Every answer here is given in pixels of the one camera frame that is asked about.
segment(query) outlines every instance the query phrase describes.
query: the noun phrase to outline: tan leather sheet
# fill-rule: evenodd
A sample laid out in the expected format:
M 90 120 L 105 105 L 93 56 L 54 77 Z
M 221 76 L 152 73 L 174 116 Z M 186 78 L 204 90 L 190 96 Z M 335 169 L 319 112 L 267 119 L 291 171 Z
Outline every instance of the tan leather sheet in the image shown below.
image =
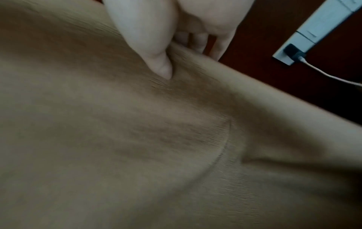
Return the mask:
M 0 228 L 361 228 L 360 126 L 169 53 L 166 81 L 97 2 L 0 1 Z

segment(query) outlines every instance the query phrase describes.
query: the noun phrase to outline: white cable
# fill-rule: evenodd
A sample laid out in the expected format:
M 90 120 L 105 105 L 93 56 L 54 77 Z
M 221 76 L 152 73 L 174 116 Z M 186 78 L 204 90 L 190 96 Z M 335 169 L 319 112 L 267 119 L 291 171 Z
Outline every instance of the white cable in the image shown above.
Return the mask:
M 324 71 L 320 70 L 319 68 L 314 67 L 313 65 L 311 65 L 310 63 L 308 63 L 303 57 L 299 57 L 299 60 L 300 60 L 302 63 L 305 63 L 305 64 L 308 65 L 309 67 L 313 68 L 314 70 L 317 70 L 318 72 L 322 73 L 323 75 L 326 75 L 326 76 L 328 76 L 328 77 L 331 77 L 331 78 L 333 78 L 333 79 L 335 79 L 335 80 L 339 80 L 339 81 L 342 81 L 342 82 L 345 82 L 345 83 L 349 83 L 349 84 L 352 84 L 352 85 L 356 85 L 356 86 L 362 87 L 362 83 L 356 83 L 356 82 L 344 80 L 344 79 L 341 79 L 341 78 L 338 78 L 338 77 L 335 77 L 335 76 L 332 76 L 332 75 L 330 75 L 330 74 L 325 73 Z

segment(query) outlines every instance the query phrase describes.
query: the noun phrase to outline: plug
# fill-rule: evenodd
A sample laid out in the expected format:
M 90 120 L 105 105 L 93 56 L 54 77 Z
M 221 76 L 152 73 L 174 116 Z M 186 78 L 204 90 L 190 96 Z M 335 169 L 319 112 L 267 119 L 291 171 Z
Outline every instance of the plug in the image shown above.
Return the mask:
M 289 58 L 291 58 L 295 62 L 300 62 L 306 56 L 304 52 L 302 52 L 293 44 L 288 44 L 288 46 L 285 47 L 283 51 Z

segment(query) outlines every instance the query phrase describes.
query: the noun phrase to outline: cable connector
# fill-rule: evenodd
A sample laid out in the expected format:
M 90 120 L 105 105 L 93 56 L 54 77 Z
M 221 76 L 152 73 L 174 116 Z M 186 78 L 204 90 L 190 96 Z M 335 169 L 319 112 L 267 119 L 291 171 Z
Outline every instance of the cable connector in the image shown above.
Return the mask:
M 300 62 L 300 58 L 304 58 L 306 56 L 304 52 L 302 52 L 293 44 L 288 44 L 288 46 L 285 47 L 283 51 L 289 58 L 291 58 L 295 62 Z

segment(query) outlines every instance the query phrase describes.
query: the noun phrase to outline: charging cable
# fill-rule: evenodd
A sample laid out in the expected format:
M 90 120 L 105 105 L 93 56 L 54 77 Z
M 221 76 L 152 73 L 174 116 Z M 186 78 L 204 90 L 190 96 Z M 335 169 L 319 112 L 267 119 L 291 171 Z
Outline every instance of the charging cable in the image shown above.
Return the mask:
M 359 86 L 362 87 L 362 83 L 356 83 L 356 82 L 352 82 L 352 81 L 348 81 L 348 80 L 344 80 L 341 78 L 338 78 L 336 76 L 332 76 L 330 74 L 325 73 L 324 71 L 320 70 L 319 68 L 311 65 L 310 63 L 308 63 L 305 59 L 306 54 L 304 52 L 302 52 L 301 50 L 299 50 L 296 46 L 289 44 L 285 49 L 284 52 L 287 56 L 289 56 L 292 60 L 294 60 L 295 62 L 302 62 L 304 64 L 306 64 L 307 66 L 313 68 L 314 70 L 322 73 L 325 76 L 328 76 L 330 78 L 333 78 L 335 80 L 339 80 L 342 81 L 344 83 L 348 83 L 348 84 L 352 84 L 355 86 Z

